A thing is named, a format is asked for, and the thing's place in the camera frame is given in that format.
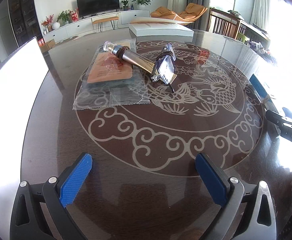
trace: cardboard box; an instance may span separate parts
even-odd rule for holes
[[[52,39],[51,41],[46,42],[43,46],[40,47],[42,53],[49,51],[51,48],[55,46],[55,40]]]

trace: television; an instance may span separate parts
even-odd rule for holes
[[[79,17],[119,8],[119,0],[77,0]]]

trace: potted plant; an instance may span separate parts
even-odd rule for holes
[[[54,14],[50,15],[49,18],[46,16],[46,20],[41,22],[41,24],[46,28],[47,32],[51,32],[52,29],[52,22],[53,22]]]
[[[64,22],[64,25],[68,24],[69,23],[69,16],[70,16],[70,10],[62,11],[58,16],[57,21],[59,22],[59,20],[62,20]]]
[[[128,4],[128,0],[122,0],[122,1],[120,1],[122,4],[123,4],[123,9],[124,9],[124,11],[127,11],[128,10],[128,6],[127,6],[127,4]]]
[[[137,2],[137,6],[139,10],[144,10],[146,9],[147,5],[150,5],[150,2],[152,0],[132,0],[132,2]]]

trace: blue gripper pad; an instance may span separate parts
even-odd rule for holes
[[[61,186],[59,200],[63,207],[73,203],[79,189],[92,169],[92,165],[93,159],[90,154],[86,153]]]
[[[209,191],[213,201],[222,207],[227,203],[227,187],[212,168],[204,155],[199,153],[195,160],[196,170]]]

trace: plastic bag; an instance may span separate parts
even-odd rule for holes
[[[135,39],[116,43],[136,52]],[[83,78],[73,110],[149,103],[141,70],[105,52],[100,45]]]

